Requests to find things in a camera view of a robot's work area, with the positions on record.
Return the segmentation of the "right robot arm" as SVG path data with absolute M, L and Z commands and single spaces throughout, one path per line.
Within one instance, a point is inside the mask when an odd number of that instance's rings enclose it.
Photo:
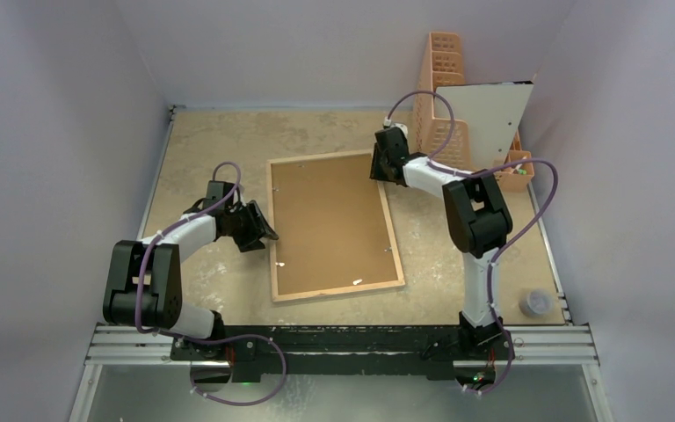
M 494 257 L 507 243 L 513 224 L 492 176 L 479 177 L 409 152 L 405 131 L 388 125 L 374 133 L 370 178 L 415 188 L 444 203 L 449 236 L 461 252 L 464 303 L 458 345 L 471 358 L 489 351 L 502 335 Z

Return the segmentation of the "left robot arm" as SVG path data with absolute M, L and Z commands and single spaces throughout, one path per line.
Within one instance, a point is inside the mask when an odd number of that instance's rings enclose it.
M 181 273 L 185 260 L 222 237 L 231 238 L 245 253 L 262 250 L 266 240 L 279 236 L 256 201 L 242 202 L 236 184 L 211 180 L 205 196 L 171 227 L 113 246 L 102 308 L 105 321 L 192 338 L 193 349 L 204 359 L 222 356 L 227 336 L 221 314 L 184 300 Z

